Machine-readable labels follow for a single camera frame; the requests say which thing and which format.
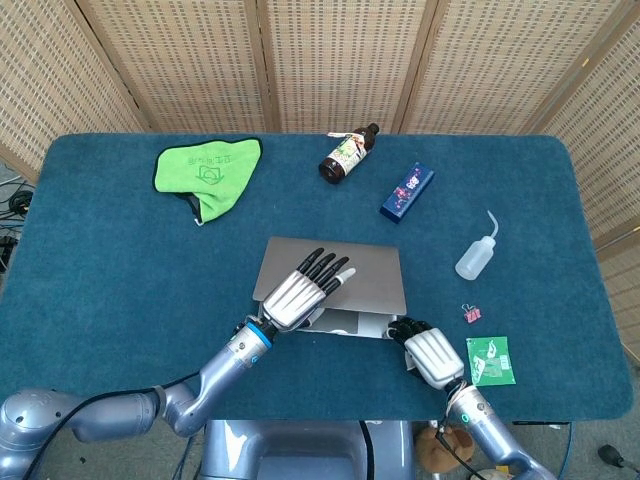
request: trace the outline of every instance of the blue rectangular box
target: blue rectangular box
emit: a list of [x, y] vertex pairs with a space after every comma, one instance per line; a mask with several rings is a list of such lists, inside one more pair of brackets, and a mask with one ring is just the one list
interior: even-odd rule
[[435, 173], [433, 170], [416, 162], [398, 184], [393, 193], [380, 207], [380, 213], [395, 223], [400, 223], [402, 217], [409, 211], [411, 205], [429, 185]]

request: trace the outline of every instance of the green microfiber towel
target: green microfiber towel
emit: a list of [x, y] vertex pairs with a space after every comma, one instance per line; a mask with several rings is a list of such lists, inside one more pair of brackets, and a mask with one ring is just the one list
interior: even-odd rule
[[261, 155], [257, 138], [170, 147], [156, 159], [153, 186], [187, 200], [202, 225], [235, 205]]

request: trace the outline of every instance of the bottle label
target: bottle label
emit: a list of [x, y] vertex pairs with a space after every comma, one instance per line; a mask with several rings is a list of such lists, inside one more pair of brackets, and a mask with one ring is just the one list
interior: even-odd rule
[[338, 145], [329, 158], [340, 164], [345, 175], [353, 170], [365, 157], [367, 151], [364, 149], [364, 135], [359, 133], [347, 133], [346, 138]]

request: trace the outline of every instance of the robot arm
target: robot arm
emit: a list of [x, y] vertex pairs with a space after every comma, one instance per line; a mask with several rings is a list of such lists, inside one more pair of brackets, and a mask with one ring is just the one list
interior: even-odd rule
[[431, 387], [447, 392], [445, 422], [464, 425], [491, 461], [518, 472], [514, 480], [556, 479], [524, 451], [478, 389], [466, 384], [464, 364], [440, 330], [405, 317], [392, 322], [387, 334], [407, 349], [410, 361]]
[[[316, 263], [322, 252], [319, 248], [309, 255], [265, 299], [263, 318], [247, 317], [200, 369], [197, 395], [179, 382], [147, 389], [147, 393], [107, 394], [89, 400], [44, 389], [23, 390], [9, 397], [0, 407], [0, 480], [28, 475], [40, 449], [61, 426], [71, 428], [81, 441], [94, 442], [142, 435], [162, 416], [178, 435], [194, 435], [213, 417], [220, 394], [271, 348], [276, 333], [298, 328], [355, 273], [353, 268], [338, 273], [347, 257], [325, 270], [335, 254]], [[72, 414], [83, 402], [90, 403]]]

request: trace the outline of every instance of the blue felt tablecloth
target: blue felt tablecloth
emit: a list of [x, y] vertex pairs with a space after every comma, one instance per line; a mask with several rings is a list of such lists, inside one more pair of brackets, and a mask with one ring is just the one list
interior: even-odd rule
[[[622, 415], [628, 368], [564, 146], [544, 136], [379, 135], [340, 185], [322, 135], [258, 135], [264, 153], [236, 206], [197, 227], [153, 191], [157, 154], [243, 135], [84, 134], [52, 145], [0, 304], [0, 396], [166, 383], [201, 365], [255, 312], [272, 235], [395, 245], [409, 313], [467, 363], [467, 337], [506, 335], [517, 384], [482, 391], [505, 419]], [[434, 181], [399, 225], [380, 205], [416, 161]], [[500, 222], [475, 282], [453, 269]], [[461, 305], [482, 319], [468, 325]], [[219, 418], [439, 418], [444, 397], [404, 372], [393, 342], [294, 333], [221, 400]]]

